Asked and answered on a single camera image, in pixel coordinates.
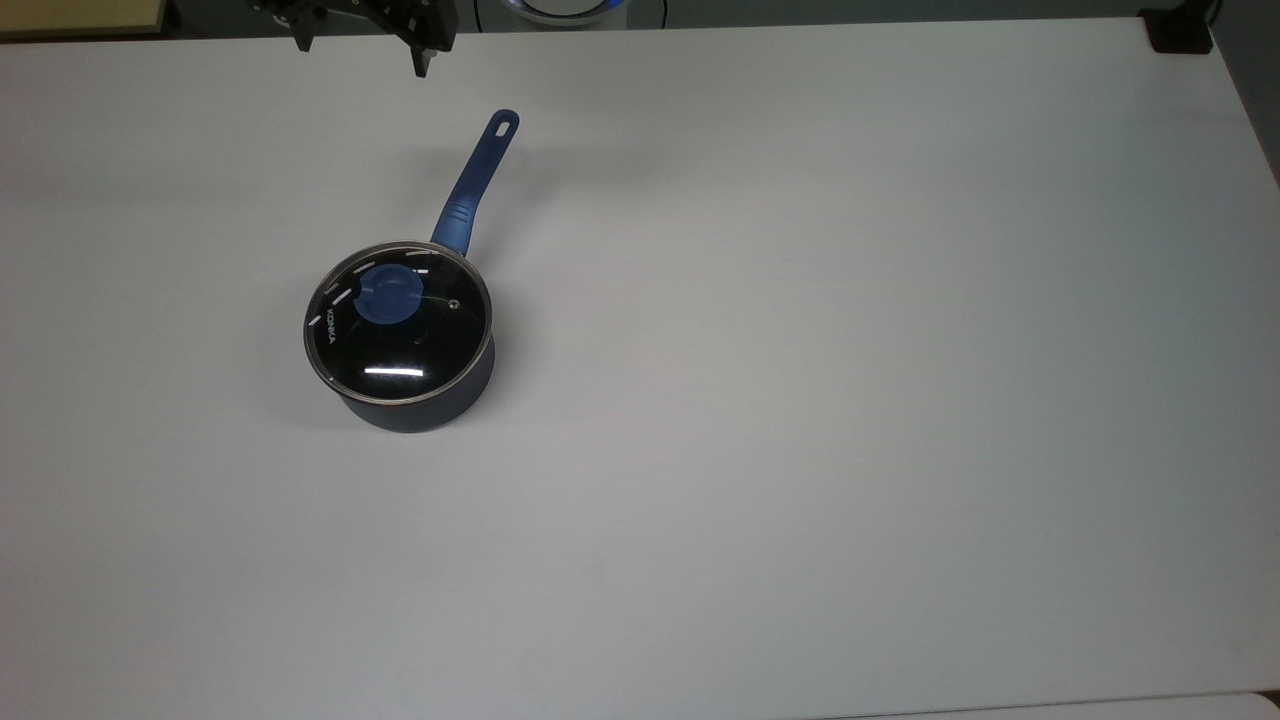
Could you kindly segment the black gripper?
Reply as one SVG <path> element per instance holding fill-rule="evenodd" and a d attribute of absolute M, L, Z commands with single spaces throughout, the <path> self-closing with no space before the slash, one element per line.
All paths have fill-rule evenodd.
<path fill-rule="evenodd" d="M 399 38 L 420 79 L 428 76 L 434 53 L 453 50 L 460 28 L 453 1 L 252 1 L 250 9 L 283 22 L 302 53 L 312 47 L 323 14 L 353 14 Z"/>

